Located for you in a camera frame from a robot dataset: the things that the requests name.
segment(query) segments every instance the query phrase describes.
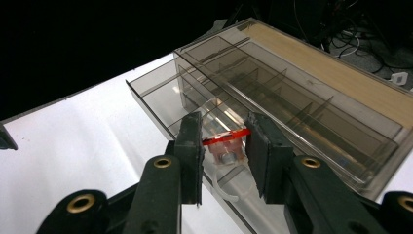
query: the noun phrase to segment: cable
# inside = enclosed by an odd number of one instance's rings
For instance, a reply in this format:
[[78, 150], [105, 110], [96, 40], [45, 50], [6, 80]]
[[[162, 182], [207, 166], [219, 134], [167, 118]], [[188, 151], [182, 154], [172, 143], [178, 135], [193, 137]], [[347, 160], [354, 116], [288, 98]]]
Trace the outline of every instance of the cable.
[[298, 27], [300, 27], [301, 33], [302, 33], [303, 36], [304, 36], [304, 39], [306, 39], [306, 41], [307, 41], [308, 43], [310, 43], [309, 39], [307, 38], [306, 33], [304, 33], [304, 30], [303, 30], [303, 28], [301, 27], [300, 20], [298, 20], [298, 17], [297, 17], [297, 9], [295, 8], [295, 0], [294, 0], [294, 15], [295, 15], [295, 19], [297, 20]]
[[340, 54], [339, 54], [338, 56], [336, 56], [336, 57], [337, 57], [337, 58], [341, 58], [341, 57], [344, 57], [344, 56], [349, 56], [349, 55], [351, 55], [352, 53], [355, 53], [356, 51], [358, 51], [358, 48], [359, 48], [359, 46], [360, 46], [360, 40], [358, 40], [357, 37], [356, 37], [356, 39], [357, 39], [357, 46], [356, 46], [356, 48], [355, 48], [353, 51], [348, 52], [348, 53], [346, 53], [346, 54], [343, 54], [345, 51], [349, 50], [350, 48], [354, 48], [354, 46], [351, 45], [350, 47], [348, 47], [348, 48], [344, 49], [342, 52], [340, 52]]
[[358, 2], [358, 0], [356, 0], [354, 3], [350, 4], [346, 9], [349, 9], [349, 8], [353, 7], [353, 5], [357, 2]]

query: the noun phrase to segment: white surface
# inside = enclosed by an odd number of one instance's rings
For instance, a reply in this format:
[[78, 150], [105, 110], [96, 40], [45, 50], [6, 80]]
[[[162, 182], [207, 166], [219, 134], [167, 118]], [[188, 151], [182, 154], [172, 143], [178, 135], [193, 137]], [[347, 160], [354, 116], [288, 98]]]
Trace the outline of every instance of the white surface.
[[[169, 55], [5, 127], [18, 151], [0, 151], [0, 233], [35, 233], [52, 208], [81, 189], [111, 197], [139, 181], [167, 140], [132, 98], [132, 80]], [[203, 187], [203, 205], [183, 207], [183, 233], [241, 233]]]

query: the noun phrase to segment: transparent plastic container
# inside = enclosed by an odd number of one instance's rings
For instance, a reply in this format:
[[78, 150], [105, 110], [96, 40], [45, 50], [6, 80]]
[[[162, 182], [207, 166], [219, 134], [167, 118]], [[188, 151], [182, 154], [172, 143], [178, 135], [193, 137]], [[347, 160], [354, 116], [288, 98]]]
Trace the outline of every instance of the transparent plastic container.
[[[248, 19], [177, 49], [173, 60], [131, 81], [131, 91], [169, 139], [177, 135], [181, 118], [193, 111], [203, 114], [203, 137], [243, 128], [249, 111], [266, 114], [296, 154], [324, 159], [354, 191], [374, 199], [413, 147], [408, 118], [401, 124], [389, 117], [393, 113], [376, 111], [382, 106], [370, 108], [361, 97], [280, 58], [262, 36], [273, 30]], [[389, 92], [404, 95], [393, 88]], [[206, 156], [206, 180], [216, 160], [216, 155]], [[229, 194], [242, 193], [253, 178], [239, 165], [220, 172], [218, 183]], [[229, 206], [255, 231], [280, 231], [269, 223], [281, 208], [265, 206], [255, 193]]]

